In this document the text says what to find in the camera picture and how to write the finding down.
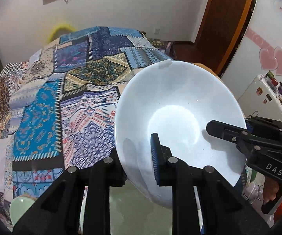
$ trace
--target blue patterned fabric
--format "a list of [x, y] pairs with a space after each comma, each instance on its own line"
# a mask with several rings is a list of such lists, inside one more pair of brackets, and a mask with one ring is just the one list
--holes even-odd
[[157, 58], [157, 56], [153, 53], [152, 50], [149, 49], [145, 49], [144, 52], [148, 55], [148, 57], [150, 58], [152, 63], [156, 63], [159, 62], [160, 60]]
[[62, 116], [65, 157], [70, 165], [87, 168], [109, 156], [115, 147], [114, 116], [118, 102], [115, 87], [106, 91], [77, 93], [63, 100]]
[[95, 26], [95, 27], [90, 27], [90, 28], [87, 28], [87, 29], [83, 29], [83, 30], [74, 32], [74, 33], [62, 35], [59, 39], [59, 43], [62, 44], [62, 43], [66, 43], [66, 42], [69, 42], [69, 41], [72, 41], [72, 40], [79, 39], [81, 37], [93, 34], [93, 33], [97, 32], [99, 29], [100, 28], [98, 26]]
[[107, 27], [101, 27], [89, 37], [88, 60], [94, 61], [118, 54], [120, 47], [129, 46], [132, 46], [132, 43], [126, 36], [111, 36]]
[[30, 105], [45, 81], [45, 79], [35, 79], [14, 92], [9, 99], [10, 109], [16, 110]]
[[62, 168], [38, 171], [13, 171], [14, 197], [20, 195], [40, 197], [62, 172]]
[[143, 38], [140, 32], [135, 29], [126, 29], [126, 28], [119, 28], [119, 27], [109, 27], [108, 29], [109, 29], [110, 35], [112, 36], [125, 35], [125, 36]]
[[46, 82], [32, 104], [25, 108], [21, 124], [15, 134], [14, 160], [54, 157], [55, 98], [58, 81]]
[[151, 59], [147, 56], [144, 49], [128, 47], [120, 48], [122, 52], [125, 52], [131, 68], [143, 68], [150, 64], [153, 64]]
[[105, 56], [100, 60], [87, 62], [85, 67], [72, 70], [69, 72], [69, 75], [75, 76], [80, 80], [87, 80], [96, 86], [124, 82], [124, 76], [131, 69], [128, 62], [123, 62], [120, 58], [125, 58], [125, 54], [119, 53], [110, 57]]
[[151, 52], [154, 56], [156, 56], [157, 61], [165, 61], [167, 59], [170, 59], [170, 57], [163, 52], [159, 51], [158, 49], [151, 49], [148, 52]]
[[67, 46], [57, 50], [57, 66], [54, 72], [67, 72], [86, 65], [88, 41]]

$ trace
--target white wall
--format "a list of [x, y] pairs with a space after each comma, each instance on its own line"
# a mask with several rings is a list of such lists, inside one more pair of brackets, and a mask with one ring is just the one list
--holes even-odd
[[201, 0], [0, 0], [0, 58], [4, 66], [29, 59], [59, 23], [77, 30], [135, 28], [148, 37], [189, 41], [200, 5]]
[[204, 16], [206, 4], [208, 0], [201, 0], [199, 13], [196, 17], [196, 20], [193, 21], [193, 32], [191, 34], [191, 41], [194, 43], [196, 40], [196, 36], [198, 35], [198, 31]]
[[[282, 0], [257, 0], [248, 28], [256, 32], [273, 48], [282, 48]], [[238, 99], [258, 74], [268, 70], [261, 67], [260, 47], [252, 40], [243, 37], [227, 70], [222, 76], [223, 82]], [[275, 78], [282, 82], [282, 76], [272, 71]]]

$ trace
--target light green dish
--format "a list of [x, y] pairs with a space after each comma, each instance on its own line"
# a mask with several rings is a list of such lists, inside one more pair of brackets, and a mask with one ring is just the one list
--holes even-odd
[[12, 200], [9, 207], [12, 225], [15, 225], [18, 222], [18, 220], [33, 205], [34, 202], [35, 200], [26, 196], [19, 196]]

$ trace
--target floor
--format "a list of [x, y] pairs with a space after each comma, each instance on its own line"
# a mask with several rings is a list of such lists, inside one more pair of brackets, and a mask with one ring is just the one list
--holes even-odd
[[199, 52], [196, 52], [194, 44], [176, 42], [173, 44], [176, 53], [176, 59], [184, 62], [197, 62], [201, 63]]

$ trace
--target pink heart sticker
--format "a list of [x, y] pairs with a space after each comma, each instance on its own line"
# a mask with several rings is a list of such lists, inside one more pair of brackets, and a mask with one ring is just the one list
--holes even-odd
[[278, 67], [276, 69], [276, 75], [282, 76], [282, 48], [276, 47], [274, 49], [274, 57], [277, 59]]
[[262, 70], [273, 71], [277, 68], [277, 59], [274, 56], [274, 50], [271, 46], [268, 48], [261, 48], [259, 52]]

